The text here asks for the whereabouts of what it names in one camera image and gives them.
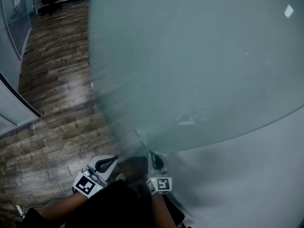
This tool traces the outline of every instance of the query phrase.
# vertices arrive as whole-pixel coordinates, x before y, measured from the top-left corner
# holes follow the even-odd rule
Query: frosted glass panel
[[[220,142],[304,103],[303,0],[90,0],[89,9],[94,92],[125,148]]]
[[[0,73],[17,90],[21,60],[12,44],[0,1]]]
[[[21,56],[30,30],[26,0],[2,0],[2,5],[10,36]]]

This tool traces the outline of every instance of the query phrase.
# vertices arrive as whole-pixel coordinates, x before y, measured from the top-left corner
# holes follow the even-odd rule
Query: black and white marker cube
[[[171,177],[151,177],[147,180],[151,194],[166,194],[172,190]]]
[[[94,182],[92,179],[84,175],[82,172],[78,173],[73,183],[73,187],[88,198],[92,197],[94,194],[96,194],[103,188],[102,186]]]

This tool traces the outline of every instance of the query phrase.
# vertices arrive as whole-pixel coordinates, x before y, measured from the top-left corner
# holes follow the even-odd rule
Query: cable
[[[38,207],[33,207],[33,209],[42,208],[43,206],[47,205],[47,203],[52,201],[52,200],[61,200],[61,198],[52,198],[52,199],[48,200],[44,205],[41,205],[41,206],[38,206]]]
[[[15,216],[13,216],[13,218],[11,218],[11,219],[10,219],[10,218],[6,218],[6,217],[5,217],[5,219],[7,219],[7,220],[13,220],[15,217],[22,218],[22,216],[20,216],[20,215],[15,215]]]

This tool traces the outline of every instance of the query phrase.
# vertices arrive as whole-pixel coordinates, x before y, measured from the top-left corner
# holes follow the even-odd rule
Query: wooden floor
[[[18,214],[17,201],[28,210],[66,197],[94,155],[120,153],[94,107],[87,16],[83,0],[32,21],[19,92],[41,118],[0,137],[0,219],[6,226]]]

